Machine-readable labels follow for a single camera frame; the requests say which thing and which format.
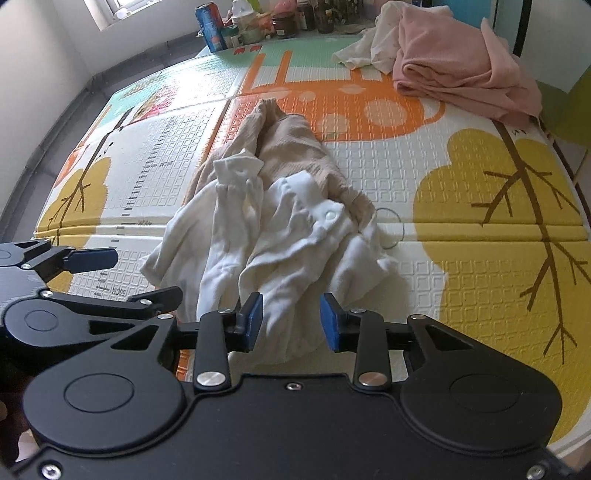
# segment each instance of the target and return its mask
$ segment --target pink cloth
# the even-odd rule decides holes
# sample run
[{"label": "pink cloth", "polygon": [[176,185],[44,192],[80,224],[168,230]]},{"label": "pink cloth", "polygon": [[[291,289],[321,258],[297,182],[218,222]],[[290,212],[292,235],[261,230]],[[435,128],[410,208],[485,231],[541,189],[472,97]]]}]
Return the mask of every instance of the pink cloth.
[{"label": "pink cloth", "polygon": [[526,128],[542,110],[535,80],[486,19],[480,30],[427,9],[405,8],[392,79],[403,95],[429,96]]}]

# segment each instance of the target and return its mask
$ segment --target foam mat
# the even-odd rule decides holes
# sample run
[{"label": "foam mat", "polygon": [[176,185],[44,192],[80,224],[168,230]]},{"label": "foam mat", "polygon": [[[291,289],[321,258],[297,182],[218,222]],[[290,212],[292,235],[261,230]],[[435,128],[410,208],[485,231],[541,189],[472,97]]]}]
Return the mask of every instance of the foam mat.
[{"label": "foam mat", "polygon": [[[124,299],[150,287],[139,259],[161,240],[197,165],[261,98],[304,115],[379,209],[398,272],[361,303],[424,313],[539,369],[559,387],[558,452],[591,432],[591,248],[578,198],[538,126],[526,131],[399,95],[373,67],[331,61],[355,37],[274,41],[155,73],[113,95],[66,163],[37,237],[115,247],[108,272],[56,290]],[[326,349],[271,371],[350,371]],[[392,353],[395,377],[403,378]]]}]

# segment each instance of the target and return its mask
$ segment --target white cloth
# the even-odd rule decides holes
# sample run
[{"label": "white cloth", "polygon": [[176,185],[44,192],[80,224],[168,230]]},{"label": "white cloth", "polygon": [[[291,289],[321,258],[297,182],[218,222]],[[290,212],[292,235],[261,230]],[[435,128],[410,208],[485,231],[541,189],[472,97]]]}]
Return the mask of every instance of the white cloth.
[{"label": "white cloth", "polygon": [[323,198],[306,171],[263,191],[262,165],[246,151],[216,160],[216,178],[177,212],[141,268],[153,285],[183,289],[182,322],[262,293],[255,349],[230,354],[233,372],[314,351],[324,341],[320,295],[353,302],[395,268],[379,246],[376,218],[358,232],[345,206]]},{"label": "white cloth", "polygon": [[[398,24],[404,8],[420,7],[403,1],[386,2],[375,19],[375,27],[365,30],[361,40],[335,52],[333,60],[337,63],[344,63],[349,70],[373,65],[380,72],[392,73],[396,55],[400,50]],[[429,11],[453,17],[453,13],[447,5],[431,7]]]}]

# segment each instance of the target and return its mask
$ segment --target beige sweater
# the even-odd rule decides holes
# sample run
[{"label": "beige sweater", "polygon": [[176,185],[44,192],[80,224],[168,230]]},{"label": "beige sweater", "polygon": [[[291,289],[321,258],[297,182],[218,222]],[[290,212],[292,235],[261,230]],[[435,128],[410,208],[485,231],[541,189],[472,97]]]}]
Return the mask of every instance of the beige sweater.
[{"label": "beige sweater", "polygon": [[261,100],[241,123],[236,137],[213,150],[191,180],[184,203],[215,177],[213,162],[248,150],[264,162],[259,173],[263,188],[299,171],[312,175],[324,198],[343,203],[364,228],[375,213],[374,205],[349,185],[334,159],[316,139],[302,115],[284,113],[275,99]]}]

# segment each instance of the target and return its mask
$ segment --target silver bolt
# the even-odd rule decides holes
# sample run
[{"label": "silver bolt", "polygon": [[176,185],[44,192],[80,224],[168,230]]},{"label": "silver bolt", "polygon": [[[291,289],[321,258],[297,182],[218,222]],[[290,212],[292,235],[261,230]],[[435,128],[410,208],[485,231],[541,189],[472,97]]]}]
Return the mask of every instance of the silver bolt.
[{"label": "silver bolt", "polygon": [[226,381],[226,376],[221,372],[203,372],[197,376],[197,383],[204,387],[217,387]]},{"label": "silver bolt", "polygon": [[47,463],[41,467],[41,474],[47,480],[59,480],[61,478],[61,470],[57,465]]},{"label": "silver bolt", "polygon": [[285,387],[290,392],[299,392],[302,388],[304,388],[304,385],[298,382],[289,382]]},{"label": "silver bolt", "polygon": [[365,372],[359,376],[359,383],[366,387],[381,387],[388,377],[380,372]]},{"label": "silver bolt", "polygon": [[525,477],[527,480],[540,480],[541,478],[544,478],[545,474],[546,469],[542,465],[534,465],[529,470],[527,470]]}]

